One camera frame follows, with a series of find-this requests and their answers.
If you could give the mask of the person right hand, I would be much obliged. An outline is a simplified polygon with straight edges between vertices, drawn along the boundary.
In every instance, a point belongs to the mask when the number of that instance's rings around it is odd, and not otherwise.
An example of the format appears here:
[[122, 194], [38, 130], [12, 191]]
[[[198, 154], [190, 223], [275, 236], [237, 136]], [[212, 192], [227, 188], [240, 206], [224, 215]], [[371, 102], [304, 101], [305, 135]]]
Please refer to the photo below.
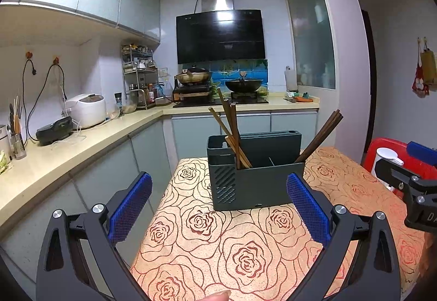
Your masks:
[[426, 232], [424, 245], [419, 262], [420, 277], [416, 283], [418, 298], [420, 300], [436, 299], [436, 263], [437, 241], [436, 235]]

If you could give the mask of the person left hand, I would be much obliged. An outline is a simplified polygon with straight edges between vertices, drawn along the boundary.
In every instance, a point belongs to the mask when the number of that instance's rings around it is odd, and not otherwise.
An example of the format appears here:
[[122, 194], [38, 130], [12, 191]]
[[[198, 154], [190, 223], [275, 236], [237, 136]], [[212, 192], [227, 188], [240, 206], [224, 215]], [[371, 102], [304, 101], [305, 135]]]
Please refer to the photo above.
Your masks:
[[214, 294], [208, 295], [199, 301], [229, 301], [231, 290], [223, 290]]

